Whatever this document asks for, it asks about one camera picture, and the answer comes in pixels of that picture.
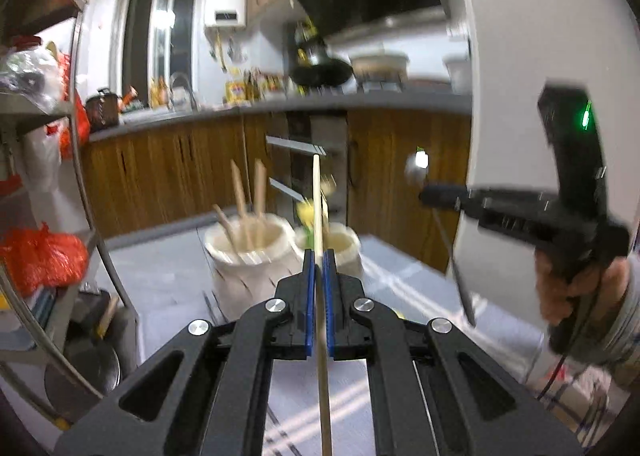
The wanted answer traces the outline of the person right hand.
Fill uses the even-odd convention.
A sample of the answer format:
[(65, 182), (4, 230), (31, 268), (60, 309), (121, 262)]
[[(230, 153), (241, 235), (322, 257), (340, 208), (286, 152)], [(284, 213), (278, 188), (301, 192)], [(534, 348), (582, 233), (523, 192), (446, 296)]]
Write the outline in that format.
[(590, 266), (576, 275), (570, 283), (553, 272), (550, 259), (541, 251), (535, 252), (536, 291), (541, 317), (552, 326), (558, 326), (570, 317), (573, 304), (570, 299), (597, 294), (590, 318), (593, 325), (604, 324), (622, 306), (630, 278), (628, 257), (616, 257), (601, 272)]

